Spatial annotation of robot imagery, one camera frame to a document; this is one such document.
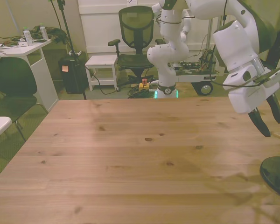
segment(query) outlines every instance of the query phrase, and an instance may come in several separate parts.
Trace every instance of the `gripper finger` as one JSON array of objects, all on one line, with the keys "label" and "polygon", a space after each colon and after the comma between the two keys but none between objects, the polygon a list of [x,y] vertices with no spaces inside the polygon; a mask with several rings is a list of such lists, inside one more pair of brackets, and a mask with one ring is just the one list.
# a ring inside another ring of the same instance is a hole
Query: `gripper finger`
[{"label": "gripper finger", "polygon": [[271,95],[267,102],[269,103],[275,120],[280,124],[280,104],[275,94]]},{"label": "gripper finger", "polygon": [[258,130],[266,137],[270,137],[271,133],[266,124],[263,122],[258,108],[249,113],[249,117]]}]

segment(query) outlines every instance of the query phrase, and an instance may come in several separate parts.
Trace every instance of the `black office chair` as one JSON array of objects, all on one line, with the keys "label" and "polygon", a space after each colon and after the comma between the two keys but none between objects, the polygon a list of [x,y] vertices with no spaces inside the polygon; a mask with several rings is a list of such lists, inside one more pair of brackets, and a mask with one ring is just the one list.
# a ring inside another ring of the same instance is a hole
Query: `black office chair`
[{"label": "black office chair", "polygon": [[[113,40],[108,43],[108,46],[116,47],[119,69],[130,69],[136,76],[129,76],[129,81],[119,86],[141,83],[143,71],[154,66],[147,59],[147,55],[143,54],[143,49],[146,48],[153,39],[154,13],[151,7],[132,6],[119,11],[119,21],[122,39],[130,48],[136,49],[135,55],[120,55],[120,40]],[[147,79],[153,77],[153,75],[146,76]]]},{"label": "black office chair", "polygon": [[0,59],[0,92],[5,96],[0,100],[0,117],[9,117],[16,124],[18,131],[26,141],[18,119],[29,109],[38,105],[46,114],[48,111],[41,104],[37,104],[37,85],[28,63],[16,57]]}]

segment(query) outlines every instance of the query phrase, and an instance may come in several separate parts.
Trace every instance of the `chair backrest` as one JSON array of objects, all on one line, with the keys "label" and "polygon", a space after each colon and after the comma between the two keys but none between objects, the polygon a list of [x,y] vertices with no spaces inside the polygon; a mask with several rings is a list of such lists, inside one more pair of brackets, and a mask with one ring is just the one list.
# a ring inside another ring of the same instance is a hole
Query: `chair backrest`
[{"label": "chair backrest", "polygon": [[37,92],[28,63],[17,57],[0,59],[0,91],[8,96],[32,96]]},{"label": "chair backrest", "polygon": [[142,54],[154,36],[154,13],[151,7],[132,6],[119,11],[121,35],[124,42]]}]

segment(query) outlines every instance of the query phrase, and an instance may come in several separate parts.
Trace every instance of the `wooden table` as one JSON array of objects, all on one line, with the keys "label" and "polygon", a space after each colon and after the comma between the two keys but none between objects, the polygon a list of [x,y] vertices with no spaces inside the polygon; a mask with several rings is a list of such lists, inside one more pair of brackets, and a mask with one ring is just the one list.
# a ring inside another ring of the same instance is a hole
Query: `wooden table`
[{"label": "wooden table", "polygon": [[277,155],[228,98],[60,101],[0,175],[0,224],[280,224]]}]

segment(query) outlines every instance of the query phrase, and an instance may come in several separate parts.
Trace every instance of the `sticky note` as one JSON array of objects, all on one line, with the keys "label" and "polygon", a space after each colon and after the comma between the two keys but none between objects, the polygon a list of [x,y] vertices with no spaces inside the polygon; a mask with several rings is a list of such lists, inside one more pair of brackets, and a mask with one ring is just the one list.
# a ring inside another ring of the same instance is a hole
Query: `sticky note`
[{"label": "sticky note", "polygon": [[62,71],[64,71],[64,72],[69,72],[69,67],[66,66],[66,65],[63,65],[63,66],[62,66]]}]

